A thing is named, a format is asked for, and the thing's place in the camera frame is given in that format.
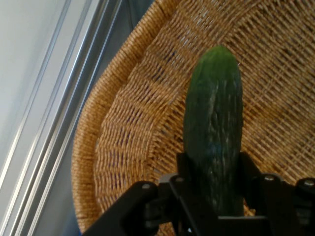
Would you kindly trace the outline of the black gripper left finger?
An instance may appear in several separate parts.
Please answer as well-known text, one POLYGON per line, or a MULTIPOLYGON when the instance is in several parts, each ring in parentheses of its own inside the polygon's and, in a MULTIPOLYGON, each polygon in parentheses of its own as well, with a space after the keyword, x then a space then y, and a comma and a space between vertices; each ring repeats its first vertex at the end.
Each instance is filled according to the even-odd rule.
POLYGON ((218 236, 219 219, 194 191, 185 153, 177 155, 177 167, 179 173, 165 182, 135 182, 83 235, 153 236, 160 225, 171 223, 178 236, 218 236))

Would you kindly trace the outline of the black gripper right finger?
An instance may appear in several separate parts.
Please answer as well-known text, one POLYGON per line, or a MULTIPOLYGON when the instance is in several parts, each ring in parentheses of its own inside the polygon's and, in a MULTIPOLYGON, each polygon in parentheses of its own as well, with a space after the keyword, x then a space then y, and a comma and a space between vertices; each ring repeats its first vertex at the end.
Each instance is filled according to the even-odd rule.
POLYGON ((315 179, 305 177, 289 184, 275 173, 262 173, 246 153, 239 155, 239 184, 255 220, 271 236, 315 234, 315 179))

